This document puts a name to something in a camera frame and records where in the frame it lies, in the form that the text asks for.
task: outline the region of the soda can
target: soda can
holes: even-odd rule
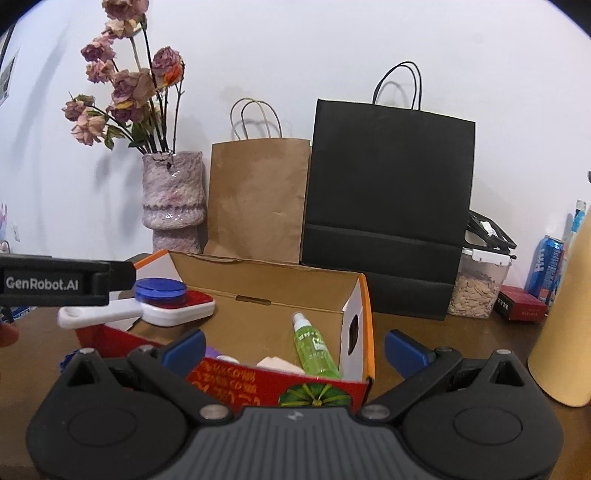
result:
[[[556,285],[558,268],[563,255],[564,245],[561,240],[546,235],[540,242],[534,256],[534,262],[526,290],[530,295],[549,304],[552,290]]]

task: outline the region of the box flap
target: box flap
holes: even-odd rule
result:
[[[330,312],[342,312],[359,278],[358,273],[300,265],[170,255],[190,287]]]

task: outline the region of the blue lid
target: blue lid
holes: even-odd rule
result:
[[[135,282],[135,297],[148,300],[174,300],[187,293],[187,286],[171,278],[142,278]]]

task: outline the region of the box hole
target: box hole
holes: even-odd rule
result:
[[[355,315],[349,325],[349,355],[355,350],[357,339],[359,337],[359,316]]]
[[[256,299],[254,297],[245,297],[243,295],[237,295],[236,300],[237,301],[247,301],[250,303],[259,303],[260,305],[267,305],[267,306],[269,306],[271,304],[270,300]]]

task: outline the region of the logo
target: logo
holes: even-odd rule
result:
[[[292,421],[298,421],[304,418],[304,414],[300,411],[294,410],[293,413],[286,415],[286,417]]]
[[[534,273],[544,271],[544,250],[540,248],[538,258],[535,261]]]
[[[82,274],[6,271],[4,293],[39,295],[84,294]]]

